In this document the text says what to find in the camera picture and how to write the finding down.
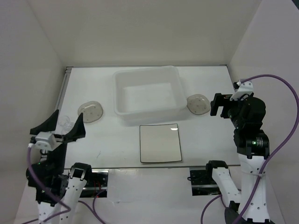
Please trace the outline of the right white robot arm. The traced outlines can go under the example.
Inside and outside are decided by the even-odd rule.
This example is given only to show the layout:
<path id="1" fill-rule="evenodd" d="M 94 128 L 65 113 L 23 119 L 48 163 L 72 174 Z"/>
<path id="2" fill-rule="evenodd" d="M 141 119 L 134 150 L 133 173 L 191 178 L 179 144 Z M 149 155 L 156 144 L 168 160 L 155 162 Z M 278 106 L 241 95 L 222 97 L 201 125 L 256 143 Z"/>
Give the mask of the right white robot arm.
<path id="1" fill-rule="evenodd" d="M 234 143 L 240 160 L 241 189 L 234 184 L 224 161 L 209 161 L 205 179 L 216 183 L 225 206 L 227 224 L 271 224 L 266 203 L 266 174 L 262 165 L 270 156 L 268 136 L 261 129 L 266 114 L 265 103 L 252 94 L 237 100 L 216 93 L 211 102 L 211 116 L 222 107 L 221 117 L 233 123 Z"/>

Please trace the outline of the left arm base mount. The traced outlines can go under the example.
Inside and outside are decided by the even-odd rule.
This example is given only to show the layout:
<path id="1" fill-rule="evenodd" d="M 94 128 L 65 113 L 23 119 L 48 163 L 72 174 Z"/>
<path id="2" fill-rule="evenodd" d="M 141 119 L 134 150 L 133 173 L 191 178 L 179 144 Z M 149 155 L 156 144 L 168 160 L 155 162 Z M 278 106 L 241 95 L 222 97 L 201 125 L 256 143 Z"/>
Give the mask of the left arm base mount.
<path id="1" fill-rule="evenodd" d="M 80 198 L 106 198 L 108 185 L 108 170 L 95 170 L 89 181 L 83 187 Z"/>

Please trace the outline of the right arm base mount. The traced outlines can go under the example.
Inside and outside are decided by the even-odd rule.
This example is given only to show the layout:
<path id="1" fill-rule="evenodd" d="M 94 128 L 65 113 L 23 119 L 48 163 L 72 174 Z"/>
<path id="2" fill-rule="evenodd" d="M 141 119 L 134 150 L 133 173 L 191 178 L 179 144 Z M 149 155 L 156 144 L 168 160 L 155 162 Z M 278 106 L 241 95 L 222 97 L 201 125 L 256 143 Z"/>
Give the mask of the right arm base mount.
<path id="1" fill-rule="evenodd" d="M 205 168 L 189 168 L 187 180 L 191 183 L 193 196 L 219 195 L 220 190 L 216 182 L 208 177 Z"/>

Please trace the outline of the square white plate black rim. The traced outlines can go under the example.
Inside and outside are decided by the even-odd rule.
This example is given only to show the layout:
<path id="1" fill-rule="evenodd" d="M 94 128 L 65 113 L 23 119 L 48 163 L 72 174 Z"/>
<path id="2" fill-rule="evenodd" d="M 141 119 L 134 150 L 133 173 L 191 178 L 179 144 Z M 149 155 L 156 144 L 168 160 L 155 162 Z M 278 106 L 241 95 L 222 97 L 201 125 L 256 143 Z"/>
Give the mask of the square white plate black rim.
<path id="1" fill-rule="evenodd" d="M 141 125 L 139 137 L 141 163 L 174 163 L 183 160 L 177 123 Z"/>

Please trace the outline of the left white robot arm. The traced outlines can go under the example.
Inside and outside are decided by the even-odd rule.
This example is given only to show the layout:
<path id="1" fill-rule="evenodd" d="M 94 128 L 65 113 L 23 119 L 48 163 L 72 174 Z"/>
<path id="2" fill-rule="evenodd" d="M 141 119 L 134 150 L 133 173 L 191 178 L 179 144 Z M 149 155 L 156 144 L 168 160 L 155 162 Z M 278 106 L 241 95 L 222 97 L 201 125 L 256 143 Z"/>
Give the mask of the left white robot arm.
<path id="1" fill-rule="evenodd" d="M 85 137 L 84 115 L 79 114 L 73 128 L 64 135 L 54 134 L 59 110 L 42 124 L 30 129 L 26 177 L 36 189 L 38 222 L 70 224 L 84 187 L 93 182 L 92 167 L 76 162 L 64 173 L 68 143 Z"/>

